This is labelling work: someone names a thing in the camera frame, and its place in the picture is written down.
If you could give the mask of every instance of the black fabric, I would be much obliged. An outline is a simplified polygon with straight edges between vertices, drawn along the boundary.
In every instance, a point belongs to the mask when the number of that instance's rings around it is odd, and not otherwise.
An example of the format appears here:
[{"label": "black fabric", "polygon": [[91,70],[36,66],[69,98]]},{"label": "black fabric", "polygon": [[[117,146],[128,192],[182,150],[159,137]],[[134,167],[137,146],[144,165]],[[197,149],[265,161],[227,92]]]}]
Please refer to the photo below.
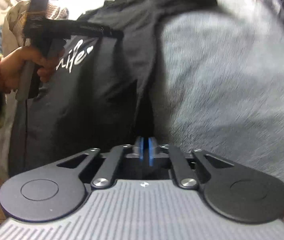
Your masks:
[{"label": "black fabric", "polygon": [[[124,38],[75,36],[67,42],[66,65],[58,66],[30,106],[26,151],[17,156],[14,147],[10,148],[10,174],[89,147],[109,150],[133,142],[136,135],[152,136],[147,90],[156,63],[158,23],[167,15],[216,5],[216,0],[115,0],[82,15],[78,20],[123,30]],[[13,168],[13,160],[21,156],[23,164]]]}]

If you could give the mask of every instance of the blue strip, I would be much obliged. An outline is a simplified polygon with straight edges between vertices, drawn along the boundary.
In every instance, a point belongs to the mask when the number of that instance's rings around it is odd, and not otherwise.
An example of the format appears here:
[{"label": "blue strip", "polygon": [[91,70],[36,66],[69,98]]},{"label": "blue strip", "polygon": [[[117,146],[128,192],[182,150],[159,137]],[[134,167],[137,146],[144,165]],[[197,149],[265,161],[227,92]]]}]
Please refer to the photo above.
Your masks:
[{"label": "blue strip", "polygon": [[144,152],[144,149],[143,149],[143,137],[140,139],[140,161],[143,160],[143,152]]},{"label": "blue strip", "polygon": [[149,138],[149,166],[153,166],[153,147],[151,138]]}]

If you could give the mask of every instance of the device handle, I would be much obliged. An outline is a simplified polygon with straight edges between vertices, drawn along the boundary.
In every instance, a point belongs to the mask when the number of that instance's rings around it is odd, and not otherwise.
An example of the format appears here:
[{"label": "device handle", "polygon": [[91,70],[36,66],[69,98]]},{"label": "device handle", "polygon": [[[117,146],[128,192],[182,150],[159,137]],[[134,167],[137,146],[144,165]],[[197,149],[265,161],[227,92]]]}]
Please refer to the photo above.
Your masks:
[{"label": "device handle", "polygon": [[[53,39],[47,57],[57,55],[65,45],[66,41],[63,39]],[[20,82],[18,86],[15,99],[18,101],[26,100],[28,98],[35,98],[39,93],[40,77],[37,74],[39,65],[32,61],[27,61],[22,67]]]}]

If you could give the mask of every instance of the gray fleece blanket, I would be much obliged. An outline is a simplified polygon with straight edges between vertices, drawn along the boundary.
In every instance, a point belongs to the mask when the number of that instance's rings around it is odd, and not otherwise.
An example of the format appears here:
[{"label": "gray fleece blanket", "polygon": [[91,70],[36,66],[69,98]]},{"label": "gray fleece blanket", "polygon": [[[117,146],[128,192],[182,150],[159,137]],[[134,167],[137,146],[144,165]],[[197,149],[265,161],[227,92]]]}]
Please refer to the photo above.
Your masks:
[{"label": "gray fleece blanket", "polygon": [[260,2],[218,3],[164,24],[150,92],[156,137],[284,181],[284,26]]}]

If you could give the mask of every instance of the person's arm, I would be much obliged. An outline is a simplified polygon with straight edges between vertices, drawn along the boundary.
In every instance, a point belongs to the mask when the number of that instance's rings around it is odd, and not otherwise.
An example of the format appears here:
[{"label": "person's arm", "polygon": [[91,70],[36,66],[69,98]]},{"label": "person's arm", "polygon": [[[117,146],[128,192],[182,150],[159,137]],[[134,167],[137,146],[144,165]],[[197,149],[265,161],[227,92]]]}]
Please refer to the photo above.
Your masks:
[{"label": "person's arm", "polygon": [[3,57],[0,54],[0,127],[3,125],[5,111],[5,96],[11,90],[17,89],[20,80],[21,68],[24,63],[31,60],[40,66],[38,75],[42,82],[47,82],[53,75],[59,57],[44,58],[39,50],[34,47],[21,47]]}]

